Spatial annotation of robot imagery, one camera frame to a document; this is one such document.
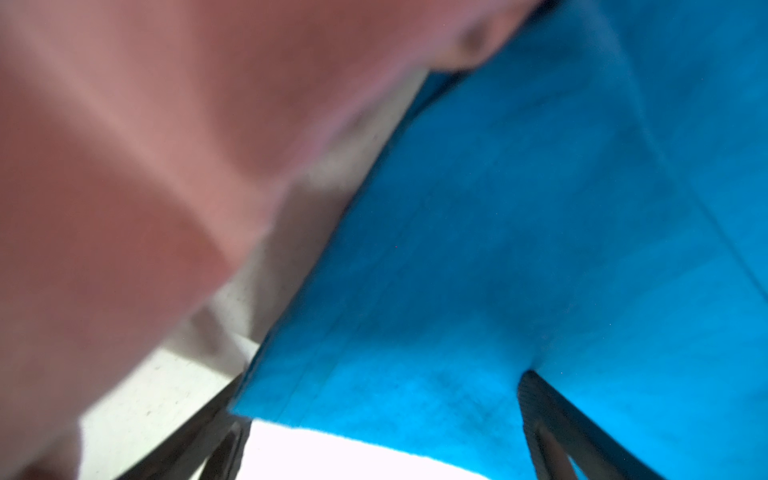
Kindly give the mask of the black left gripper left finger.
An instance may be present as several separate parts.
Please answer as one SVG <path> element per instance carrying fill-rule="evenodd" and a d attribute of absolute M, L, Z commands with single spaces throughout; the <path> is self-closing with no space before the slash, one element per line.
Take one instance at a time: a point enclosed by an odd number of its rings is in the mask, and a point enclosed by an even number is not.
<path fill-rule="evenodd" d="M 232 480 L 241 467 L 251 421 L 232 414 L 243 377 L 237 376 L 119 480 Z"/>

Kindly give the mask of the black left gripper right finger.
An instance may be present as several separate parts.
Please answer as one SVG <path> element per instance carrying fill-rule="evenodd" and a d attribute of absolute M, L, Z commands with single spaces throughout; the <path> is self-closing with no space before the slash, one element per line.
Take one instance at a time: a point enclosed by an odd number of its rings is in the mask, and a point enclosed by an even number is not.
<path fill-rule="evenodd" d="M 659 479 L 535 371 L 517 386 L 523 432 L 538 479 Z"/>

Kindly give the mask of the blue t shirt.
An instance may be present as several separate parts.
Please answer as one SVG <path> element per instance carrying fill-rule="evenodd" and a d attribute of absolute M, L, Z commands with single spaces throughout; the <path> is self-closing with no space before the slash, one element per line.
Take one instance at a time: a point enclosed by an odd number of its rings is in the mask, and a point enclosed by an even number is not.
<path fill-rule="evenodd" d="M 767 5 L 560 1 L 428 78 L 236 413 L 532 472 L 537 372 L 669 479 L 767 475 Z"/>

